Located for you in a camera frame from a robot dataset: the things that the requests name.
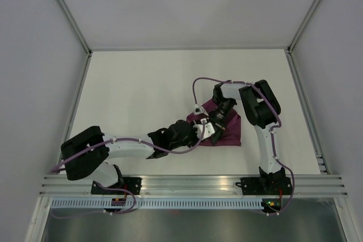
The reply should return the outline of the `purple satin napkin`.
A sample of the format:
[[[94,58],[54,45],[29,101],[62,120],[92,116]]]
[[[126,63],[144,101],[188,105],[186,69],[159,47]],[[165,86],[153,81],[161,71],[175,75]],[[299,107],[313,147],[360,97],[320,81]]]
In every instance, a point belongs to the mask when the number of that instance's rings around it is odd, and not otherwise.
[[[212,112],[219,103],[216,103],[213,99],[208,100],[202,106],[208,112]],[[194,121],[200,120],[202,118],[208,118],[209,116],[204,116],[203,114],[195,116],[193,113],[190,113],[186,117],[186,121],[193,124]],[[226,127],[225,132],[217,142],[216,145],[211,143],[210,138],[203,140],[200,145],[201,146],[240,146],[241,145],[241,117],[237,113],[237,111],[233,108],[227,116],[226,119]]]

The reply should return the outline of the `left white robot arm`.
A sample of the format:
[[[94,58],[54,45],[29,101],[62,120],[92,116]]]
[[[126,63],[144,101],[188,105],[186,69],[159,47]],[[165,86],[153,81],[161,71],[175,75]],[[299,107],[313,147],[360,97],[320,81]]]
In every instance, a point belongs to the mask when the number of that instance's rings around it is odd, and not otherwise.
[[[205,130],[205,125],[178,120],[140,137],[117,137],[102,132],[100,126],[91,126],[61,145],[62,165],[69,181],[92,179],[111,194],[119,194],[124,187],[122,173],[109,160],[186,154],[202,142]]]

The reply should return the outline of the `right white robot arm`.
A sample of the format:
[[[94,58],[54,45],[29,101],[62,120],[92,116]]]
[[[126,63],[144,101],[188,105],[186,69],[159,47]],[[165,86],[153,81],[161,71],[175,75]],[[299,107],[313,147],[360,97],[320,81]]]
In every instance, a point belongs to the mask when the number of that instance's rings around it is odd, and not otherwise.
[[[226,130],[227,115],[237,101],[241,101],[249,123],[255,128],[260,151],[258,177],[242,177],[236,186],[244,196],[292,194],[292,180],[287,177],[285,167],[278,162],[276,129],[281,127],[281,107],[268,82],[264,79],[254,84],[219,83],[214,86],[212,100],[217,104],[210,114],[216,133],[212,144],[216,144]]]

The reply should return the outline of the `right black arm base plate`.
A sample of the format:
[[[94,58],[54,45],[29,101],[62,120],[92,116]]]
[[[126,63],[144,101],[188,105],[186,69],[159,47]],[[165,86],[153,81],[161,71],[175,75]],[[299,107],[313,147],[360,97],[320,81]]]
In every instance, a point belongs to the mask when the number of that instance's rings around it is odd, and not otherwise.
[[[271,184],[262,182],[259,177],[242,177],[234,185],[242,190],[244,196],[279,196],[280,194],[286,196],[290,195],[293,189],[288,177]]]

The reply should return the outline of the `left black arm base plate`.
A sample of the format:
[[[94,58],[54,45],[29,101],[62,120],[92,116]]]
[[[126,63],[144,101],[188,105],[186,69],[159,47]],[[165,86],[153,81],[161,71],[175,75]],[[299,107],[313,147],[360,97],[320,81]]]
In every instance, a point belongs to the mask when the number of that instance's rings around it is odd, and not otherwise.
[[[92,182],[91,194],[92,195],[116,195],[116,194],[128,194],[124,191],[119,191],[119,189],[124,189],[131,192],[134,195],[139,195],[141,190],[140,177],[124,177],[123,182],[118,182],[108,188],[100,187],[95,181]]]

